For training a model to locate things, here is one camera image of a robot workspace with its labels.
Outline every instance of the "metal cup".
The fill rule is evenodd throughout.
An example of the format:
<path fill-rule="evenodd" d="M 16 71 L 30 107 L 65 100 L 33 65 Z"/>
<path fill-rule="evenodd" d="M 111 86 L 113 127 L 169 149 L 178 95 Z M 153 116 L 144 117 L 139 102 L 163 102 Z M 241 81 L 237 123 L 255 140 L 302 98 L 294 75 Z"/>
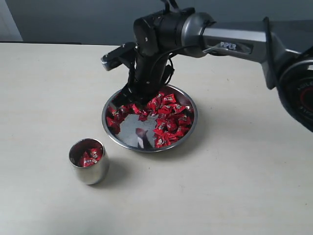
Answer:
<path fill-rule="evenodd" d="M 101 148 L 101 159 L 88 167 L 80 167 L 79 159 L 83 153 L 91 148 Z M 103 180 L 110 167 L 108 155 L 105 151 L 103 144 L 95 139 L 83 139 L 75 143 L 69 151 L 69 161 L 71 162 L 78 178 L 87 185 L 93 185 Z"/>

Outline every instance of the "metal bowl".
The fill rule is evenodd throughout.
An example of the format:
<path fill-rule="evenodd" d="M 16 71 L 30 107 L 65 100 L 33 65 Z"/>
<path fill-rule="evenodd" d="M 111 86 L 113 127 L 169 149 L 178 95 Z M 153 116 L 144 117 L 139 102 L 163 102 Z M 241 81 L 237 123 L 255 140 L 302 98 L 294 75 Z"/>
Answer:
<path fill-rule="evenodd" d="M 156 126 L 156 117 L 153 116 L 148 116 L 148 120 L 141 122 L 138 120 L 138 115 L 131 114 L 128 115 L 125 120 L 121 123 L 120 128 L 121 132 L 119 134 L 114 134 L 113 132 L 110 131 L 107 125 L 106 117 L 109 114 L 108 107 L 112 106 L 112 100 L 117 96 L 117 94 L 120 92 L 117 91 L 114 95 L 111 96 L 111 98 L 107 101 L 106 105 L 103 108 L 102 111 L 102 124 L 109 135 L 109 137 L 119 144 L 120 146 L 123 146 L 124 148 L 131 149 L 137 152 L 145 152 L 145 153 L 153 153 L 153 152 L 160 152 L 164 151 L 173 147 L 176 147 L 183 143 L 194 131 L 195 126 L 197 124 L 198 120 L 198 111 L 197 107 L 194 103 L 194 101 L 190 98 L 189 95 L 187 95 L 184 91 L 181 89 L 174 87 L 172 85 L 167 85 L 164 86 L 161 89 L 162 92 L 167 94 L 174 94 L 177 102 L 180 105 L 186 106 L 187 110 L 189 111 L 189 117 L 191 118 L 191 128 L 190 130 L 186 133 L 184 137 L 182 137 L 179 141 L 162 147 L 162 148 L 155 148 L 155 137 L 154 137 L 154 132 L 153 130 L 155 129 Z M 138 135 L 136 134 L 136 128 L 142 128 L 143 130 L 146 130 L 146 137 L 147 140 L 149 141 L 149 145 L 145 146 L 142 143 L 138 144 L 139 141 L 141 141 L 138 138 Z"/>

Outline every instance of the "piper logo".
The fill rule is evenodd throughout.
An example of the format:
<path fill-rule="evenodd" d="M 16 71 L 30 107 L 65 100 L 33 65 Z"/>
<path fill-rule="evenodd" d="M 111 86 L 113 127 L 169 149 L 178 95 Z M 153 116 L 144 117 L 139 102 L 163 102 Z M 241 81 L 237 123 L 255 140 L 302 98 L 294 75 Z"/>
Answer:
<path fill-rule="evenodd" d="M 221 42 L 220 46 L 229 50 L 236 50 L 237 45 L 234 43 Z"/>

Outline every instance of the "table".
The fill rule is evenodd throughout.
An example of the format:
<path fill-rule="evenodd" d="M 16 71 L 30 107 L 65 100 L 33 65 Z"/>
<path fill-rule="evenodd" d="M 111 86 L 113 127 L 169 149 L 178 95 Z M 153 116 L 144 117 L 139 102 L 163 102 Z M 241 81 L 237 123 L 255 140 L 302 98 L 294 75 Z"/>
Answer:
<path fill-rule="evenodd" d="M 199 110 L 176 149 L 115 144 L 101 113 L 127 81 L 111 46 L 0 44 L 0 234 L 264 235 L 313 230 L 313 135 L 266 88 L 261 66 L 177 56 L 172 84 Z M 95 186 L 68 162 L 99 139 L 111 167 Z"/>

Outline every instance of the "wall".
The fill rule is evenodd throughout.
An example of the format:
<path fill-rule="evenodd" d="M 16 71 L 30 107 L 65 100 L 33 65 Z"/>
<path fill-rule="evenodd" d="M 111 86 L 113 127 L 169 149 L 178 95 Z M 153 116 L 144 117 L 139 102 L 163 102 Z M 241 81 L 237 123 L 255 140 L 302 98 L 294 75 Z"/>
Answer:
<path fill-rule="evenodd" d="M 21 40 L 21 35 L 14 23 L 5 0 L 0 0 L 0 41 Z"/>
<path fill-rule="evenodd" d="M 160 0 L 6 0 L 25 41 L 120 45 L 133 41 L 133 21 L 161 10 Z M 312 1 L 177 0 L 216 21 L 312 19 Z"/>

